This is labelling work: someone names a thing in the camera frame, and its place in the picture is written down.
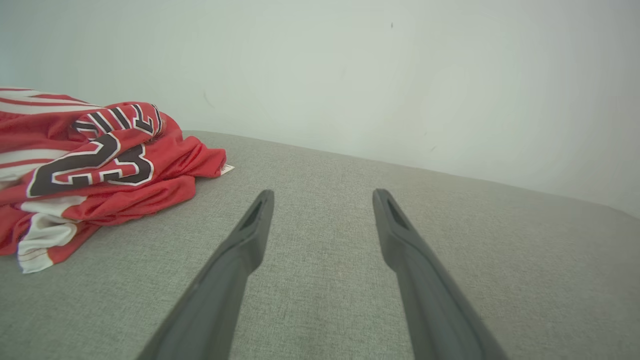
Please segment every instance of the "clothing tag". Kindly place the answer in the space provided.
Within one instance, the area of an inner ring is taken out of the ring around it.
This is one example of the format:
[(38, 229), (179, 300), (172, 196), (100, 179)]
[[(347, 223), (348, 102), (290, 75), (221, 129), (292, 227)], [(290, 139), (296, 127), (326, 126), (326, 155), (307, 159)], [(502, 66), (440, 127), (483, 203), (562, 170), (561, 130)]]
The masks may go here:
[(226, 174), (227, 172), (230, 172), (231, 170), (235, 169), (236, 167), (233, 167), (229, 164), (225, 164), (225, 166), (222, 167), (222, 169), (220, 169), (220, 176)]

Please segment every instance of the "gray couch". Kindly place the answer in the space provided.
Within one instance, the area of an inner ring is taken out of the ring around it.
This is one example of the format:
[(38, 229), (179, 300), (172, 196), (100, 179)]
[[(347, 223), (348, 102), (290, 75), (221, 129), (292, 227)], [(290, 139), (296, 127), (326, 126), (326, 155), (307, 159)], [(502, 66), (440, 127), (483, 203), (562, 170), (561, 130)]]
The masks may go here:
[(266, 255), (235, 359), (408, 359), (371, 193), (387, 188), (514, 359), (640, 357), (640, 220), (606, 206), (238, 136), (190, 132), (237, 168), (197, 195), (104, 227), (22, 275), (0, 259), (0, 359), (134, 359), (262, 189)]

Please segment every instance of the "red fabric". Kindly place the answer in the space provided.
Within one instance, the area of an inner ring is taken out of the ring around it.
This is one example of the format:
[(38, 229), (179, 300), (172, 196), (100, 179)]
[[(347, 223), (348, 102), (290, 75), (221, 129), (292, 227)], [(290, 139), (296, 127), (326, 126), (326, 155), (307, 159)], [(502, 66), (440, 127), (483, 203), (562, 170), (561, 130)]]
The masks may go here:
[[(29, 156), (25, 150), (44, 152), (24, 158)], [(42, 158), (43, 153), (64, 155)], [(10, 179), (0, 187), (0, 255), (19, 252), (33, 216), (23, 206), (32, 201), (86, 197), (62, 213), (79, 220), (70, 225), (77, 229), (73, 239), (44, 254), (59, 263), (102, 225), (192, 198), (194, 177), (220, 176), (226, 160), (223, 149), (208, 149), (194, 137), (183, 139), (171, 117), (145, 102), (102, 108), (66, 95), (0, 88), (0, 180)], [(22, 175), (29, 166), (35, 168)], [(19, 261), (30, 256), (43, 254), (25, 251)]]

